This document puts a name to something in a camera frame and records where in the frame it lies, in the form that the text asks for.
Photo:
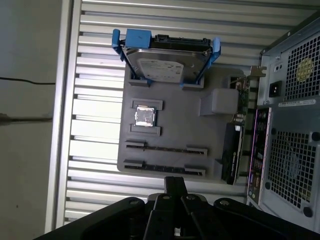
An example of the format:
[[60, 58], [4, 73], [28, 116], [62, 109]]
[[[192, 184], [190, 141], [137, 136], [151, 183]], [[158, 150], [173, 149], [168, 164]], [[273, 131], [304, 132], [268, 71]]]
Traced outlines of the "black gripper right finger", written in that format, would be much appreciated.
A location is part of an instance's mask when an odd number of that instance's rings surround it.
[[230, 198], [213, 205], [188, 194], [175, 178], [177, 195], [201, 240], [315, 240], [317, 233]]

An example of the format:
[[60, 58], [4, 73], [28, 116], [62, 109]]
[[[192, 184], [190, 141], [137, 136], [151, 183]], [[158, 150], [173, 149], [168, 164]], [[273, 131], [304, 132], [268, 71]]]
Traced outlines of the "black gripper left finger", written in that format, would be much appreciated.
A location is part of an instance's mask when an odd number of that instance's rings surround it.
[[165, 177], [165, 192], [144, 202], [127, 197], [67, 225], [40, 240], [171, 240], [174, 237], [174, 178]]

